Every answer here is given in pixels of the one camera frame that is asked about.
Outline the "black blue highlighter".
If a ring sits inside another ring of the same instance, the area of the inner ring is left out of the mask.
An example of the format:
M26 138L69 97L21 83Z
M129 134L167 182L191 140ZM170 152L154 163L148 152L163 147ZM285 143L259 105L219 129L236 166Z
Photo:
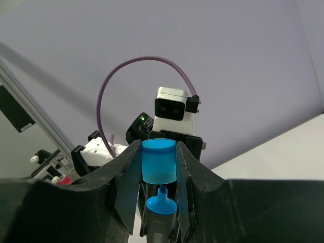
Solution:
M146 201L146 242L170 242L177 212L177 204L168 198L168 190L161 185L157 196Z

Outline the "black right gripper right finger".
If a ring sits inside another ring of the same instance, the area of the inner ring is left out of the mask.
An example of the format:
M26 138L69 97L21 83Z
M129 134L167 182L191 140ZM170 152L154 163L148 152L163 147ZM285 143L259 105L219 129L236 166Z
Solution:
M189 242L323 242L323 182L225 180L177 144L177 194L190 200Z

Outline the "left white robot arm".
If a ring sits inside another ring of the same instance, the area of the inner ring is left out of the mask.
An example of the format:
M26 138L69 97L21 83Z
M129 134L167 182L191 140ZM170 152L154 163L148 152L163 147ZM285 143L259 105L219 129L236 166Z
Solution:
M169 120L164 128L157 119L141 113L126 132L129 144L141 140L134 154L96 131L88 144L71 155L81 178L93 181L98 168L109 169L108 189L101 200L103 212L93 220L91 232L104 233L104 242L127 242L133 232L135 208L142 220L140 235L148 242L185 242L195 226L187 203L187 186L180 170L177 143L200 159L202 138L184 131L184 122Z

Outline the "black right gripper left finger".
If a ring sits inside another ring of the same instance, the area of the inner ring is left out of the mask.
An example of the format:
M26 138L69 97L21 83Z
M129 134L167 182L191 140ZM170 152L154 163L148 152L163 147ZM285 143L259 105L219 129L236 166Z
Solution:
M1 179L1 242L127 242L133 234L141 142L70 185Z

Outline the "blue highlighter cap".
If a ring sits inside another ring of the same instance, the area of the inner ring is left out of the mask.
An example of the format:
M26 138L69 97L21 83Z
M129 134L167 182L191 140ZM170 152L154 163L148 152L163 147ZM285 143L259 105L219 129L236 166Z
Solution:
M176 181L176 141L148 139L141 143L142 178L148 184L163 185Z

